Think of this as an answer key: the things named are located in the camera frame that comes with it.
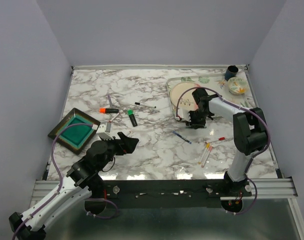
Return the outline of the blue ballpoint pen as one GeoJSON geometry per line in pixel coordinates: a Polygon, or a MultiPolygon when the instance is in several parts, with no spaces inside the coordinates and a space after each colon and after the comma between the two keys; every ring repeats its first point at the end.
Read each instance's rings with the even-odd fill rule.
{"type": "Polygon", "coordinates": [[[177,133],[176,131],[172,131],[173,134],[175,134],[176,136],[178,136],[179,138],[181,138],[182,140],[184,140],[185,142],[192,144],[192,142],[190,140],[188,140],[187,138],[183,137],[182,135],[180,135],[179,133],[177,133]]]}

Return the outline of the pink cap white marker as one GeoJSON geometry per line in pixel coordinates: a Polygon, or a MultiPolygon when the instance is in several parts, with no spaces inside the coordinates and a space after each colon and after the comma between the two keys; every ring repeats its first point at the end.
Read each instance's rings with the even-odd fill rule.
{"type": "Polygon", "coordinates": [[[208,148],[208,150],[207,150],[207,152],[206,152],[206,154],[205,154],[205,157],[204,157],[204,159],[203,159],[203,161],[202,161],[202,163],[201,163],[201,167],[202,167],[202,168],[205,166],[206,161],[207,161],[207,159],[208,159],[208,157],[209,157],[209,155],[210,155],[210,153],[211,153],[211,150],[212,150],[212,146],[210,146],[210,147],[208,148]]]}

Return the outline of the yellow cap white marker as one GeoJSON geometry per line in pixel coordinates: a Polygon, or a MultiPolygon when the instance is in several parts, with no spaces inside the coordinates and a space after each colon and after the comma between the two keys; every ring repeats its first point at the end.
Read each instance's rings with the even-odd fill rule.
{"type": "Polygon", "coordinates": [[[199,165],[202,163],[202,160],[203,160],[203,158],[204,158],[207,150],[209,149],[209,147],[210,147],[210,143],[207,143],[206,146],[205,146],[205,149],[204,149],[203,153],[201,154],[201,156],[200,156],[200,158],[198,160],[198,164],[199,165]]]}

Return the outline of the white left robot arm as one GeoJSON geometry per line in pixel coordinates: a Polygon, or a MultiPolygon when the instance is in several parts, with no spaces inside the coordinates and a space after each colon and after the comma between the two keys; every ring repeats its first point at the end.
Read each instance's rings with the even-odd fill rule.
{"type": "Polygon", "coordinates": [[[67,210],[87,198],[104,199],[104,181],[99,172],[115,160],[134,152],[139,140],[118,133],[119,138],[97,140],[86,154],[74,163],[59,184],[37,204],[23,213],[15,212],[9,217],[13,239],[43,240],[47,229],[67,210]]]}

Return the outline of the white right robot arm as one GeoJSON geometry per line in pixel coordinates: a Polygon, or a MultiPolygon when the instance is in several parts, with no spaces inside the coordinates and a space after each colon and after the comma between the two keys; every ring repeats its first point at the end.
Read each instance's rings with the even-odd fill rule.
{"type": "Polygon", "coordinates": [[[239,106],[225,100],[218,93],[209,95],[204,87],[193,87],[192,90],[197,109],[188,113],[187,126],[192,129],[204,128],[206,119],[212,119],[214,115],[233,124],[236,154],[219,185],[224,194],[233,196],[246,185],[246,173],[253,159],[270,145],[270,134],[263,111],[258,107],[249,109],[239,106]]]}

